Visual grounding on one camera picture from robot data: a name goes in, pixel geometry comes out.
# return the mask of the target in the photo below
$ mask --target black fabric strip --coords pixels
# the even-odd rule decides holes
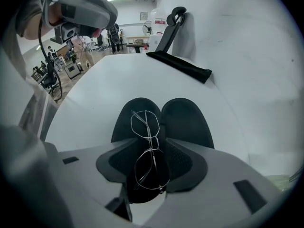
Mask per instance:
[[[203,69],[203,68],[196,67],[191,63],[188,63],[180,58],[174,57],[163,51],[148,52],[147,56],[152,57],[156,60],[159,60],[159,61],[199,80],[203,84],[206,83],[207,79],[210,77],[210,75],[212,73],[212,71],[209,69]]]

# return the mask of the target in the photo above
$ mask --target office chair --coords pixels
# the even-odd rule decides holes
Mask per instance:
[[[54,73],[54,71],[55,71],[54,66],[52,64],[48,63],[47,67],[48,67],[47,68],[47,76],[46,76],[46,79],[44,80],[43,87],[44,88],[51,88],[48,93],[49,94],[51,93],[52,96],[54,96],[53,92],[56,88],[59,87],[59,84],[56,84],[57,77]]]
[[[97,38],[97,44],[95,43],[95,46],[98,46],[98,48],[97,48],[96,50],[98,50],[98,51],[104,51],[105,49],[104,49],[104,47],[102,46],[103,43],[104,43],[104,42],[103,42],[103,36],[100,35],[100,36]]]
[[[161,41],[155,51],[167,52],[176,36],[181,25],[185,21],[185,12],[187,11],[184,7],[176,7],[172,10],[172,13],[167,17],[167,28],[161,38]]]

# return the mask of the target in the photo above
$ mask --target black cable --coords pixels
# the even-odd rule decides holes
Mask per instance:
[[[39,44],[40,44],[43,56],[45,57],[47,63],[50,64],[53,67],[53,65],[51,64],[50,59],[47,57],[47,54],[46,54],[46,52],[45,52],[45,50],[43,48],[43,45],[42,45],[42,41],[41,41],[41,28],[42,28],[42,25],[43,25],[43,21],[42,21],[42,15],[41,15],[41,19],[40,19],[40,22],[39,22],[39,28],[38,28],[38,41],[39,41]],[[60,100],[62,98],[62,86],[61,86],[60,77],[59,77],[57,71],[54,69],[54,67],[53,67],[53,70],[54,70],[54,73],[55,73],[55,75],[56,75],[56,77],[58,79],[59,87],[60,87],[60,97],[57,100],[55,100],[55,102],[57,102],[58,100]]]
[[[301,166],[301,168],[299,170],[297,170],[297,172],[289,178],[289,182],[292,182],[292,181],[296,180],[297,178],[299,178],[301,176],[302,171],[303,171],[303,166]]]

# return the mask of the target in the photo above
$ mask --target white table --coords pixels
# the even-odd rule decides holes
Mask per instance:
[[[160,110],[174,98],[192,100],[206,118],[215,149],[248,163],[238,121],[211,79],[202,84],[145,54],[106,56],[96,63],[64,99],[46,141],[59,152],[110,143],[123,106],[138,97],[152,100]]]
[[[95,49],[95,42],[90,41],[89,43],[87,43],[87,46],[93,51]]]

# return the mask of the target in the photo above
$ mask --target black slot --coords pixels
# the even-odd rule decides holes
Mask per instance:
[[[73,156],[73,157],[65,158],[65,159],[63,159],[62,161],[63,161],[63,163],[64,163],[65,165],[67,165],[67,164],[69,164],[69,163],[76,162],[76,161],[78,161],[78,160],[79,160],[79,159],[78,159],[77,157]]]
[[[239,194],[242,196],[252,214],[267,204],[266,200],[258,193],[258,191],[254,188],[254,186],[251,185],[249,181],[241,180],[234,182],[233,184],[237,188]]]

